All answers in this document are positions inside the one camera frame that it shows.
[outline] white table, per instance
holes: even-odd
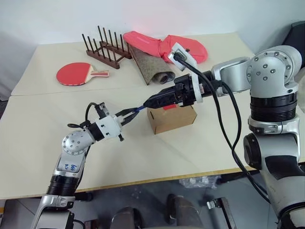
[[[234,57],[252,55],[236,34],[198,38],[206,41],[204,44],[210,54],[209,60],[199,65],[202,71]],[[50,59],[52,50],[61,50],[60,57],[53,61]],[[83,59],[74,59],[76,53]],[[58,84],[55,81],[57,70],[73,61],[91,62],[100,65],[100,69],[105,67],[83,54],[79,43],[39,46],[15,88],[14,96],[9,99],[0,120],[0,199],[45,193],[61,153],[62,138],[71,131],[67,123],[84,121],[89,102],[105,102],[114,114],[139,106],[162,87],[172,85],[146,86],[135,64],[129,60],[122,62],[121,70],[111,71],[107,81],[96,79],[80,87]],[[249,92],[237,94],[236,99],[244,136],[250,132],[247,126]],[[230,98],[220,98],[220,105],[225,128],[233,140],[237,122]],[[88,155],[78,191],[239,171],[222,136],[213,99],[205,98],[204,103],[196,104],[194,108],[198,116],[193,125],[154,135],[146,111],[142,111],[124,127],[123,142],[109,139],[96,143]],[[297,111],[301,115],[303,139],[305,118],[299,109]],[[245,164],[242,139],[236,151]]]

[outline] rolled mat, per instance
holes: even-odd
[[[151,80],[164,84],[175,78],[175,73],[171,71],[167,63],[161,57],[151,56],[131,45],[129,45],[129,47],[132,57],[140,69],[147,85]]]

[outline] ping pong paddle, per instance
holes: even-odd
[[[109,77],[109,71],[94,71],[89,63],[70,63],[56,74],[58,82],[66,86],[78,86],[87,83],[93,77]]]

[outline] pink towel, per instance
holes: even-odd
[[[185,49],[189,49],[189,54],[195,58],[197,63],[205,61],[208,57],[208,53],[201,43],[185,37],[168,35],[164,41],[161,41],[160,39],[148,37],[136,31],[127,32],[123,37],[133,47],[152,56],[162,57],[166,62],[171,62],[167,56],[176,42],[181,44]]]

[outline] brown box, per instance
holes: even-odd
[[[154,134],[191,125],[197,117],[192,106],[177,106],[167,110],[147,108],[147,115]]]

